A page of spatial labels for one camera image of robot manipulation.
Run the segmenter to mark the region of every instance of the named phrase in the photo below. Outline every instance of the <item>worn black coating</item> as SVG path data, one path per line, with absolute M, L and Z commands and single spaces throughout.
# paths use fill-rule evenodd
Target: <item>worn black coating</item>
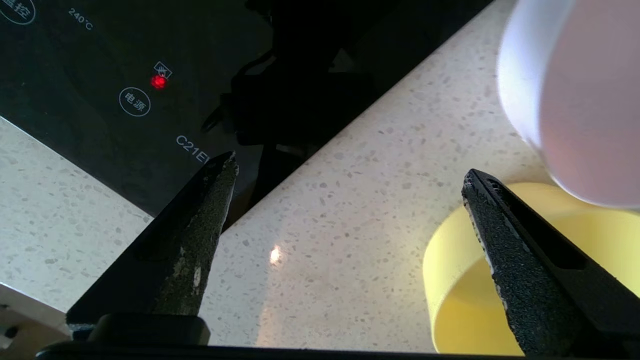
M 197 315 L 237 175 L 210 160 L 67 312 L 75 340 L 113 313 Z
M 462 189 L 511 331 L 527 356 L 637 356 L 640 300 L 498 179 Z

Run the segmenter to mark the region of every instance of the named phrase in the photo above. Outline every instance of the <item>black glass cooktop surface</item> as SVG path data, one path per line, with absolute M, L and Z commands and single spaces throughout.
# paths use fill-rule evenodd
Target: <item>black glass cooktop surface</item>
M 488 2 L 0 0 L 0 115 L 151 215 L 235 151 L 242 213 Z

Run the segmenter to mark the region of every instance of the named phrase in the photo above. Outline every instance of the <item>countertop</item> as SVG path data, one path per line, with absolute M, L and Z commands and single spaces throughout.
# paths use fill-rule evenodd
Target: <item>countertop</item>
M 499 105 L 497 0 L 220 238 L 217 345 L 433 352 L 429 237 L 470 168 L 549 183 Z M 66 311 L 151 218 L 0 120 L 0 281 Z

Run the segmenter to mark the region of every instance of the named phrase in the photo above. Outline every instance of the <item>red indicator light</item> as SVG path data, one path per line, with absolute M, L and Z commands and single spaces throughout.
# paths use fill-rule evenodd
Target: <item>red indicator light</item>
M 166 86 L 166 82 L 166 78 L 162 75 L 154 75 L 154 77 L 151 78 L 151 86 L 158 90 L 163 89 Z

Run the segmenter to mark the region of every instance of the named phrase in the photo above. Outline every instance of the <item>yellow container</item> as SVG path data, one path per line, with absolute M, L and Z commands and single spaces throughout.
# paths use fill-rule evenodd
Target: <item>yellow container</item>
M 537 183 L 509 186 L 576 246 L 640 293 L 640 216 L 586 204 Z M 422 266 L 435 348 L 443 353 L 521 356 L 489 266 L 460 207 L 436 230 Z

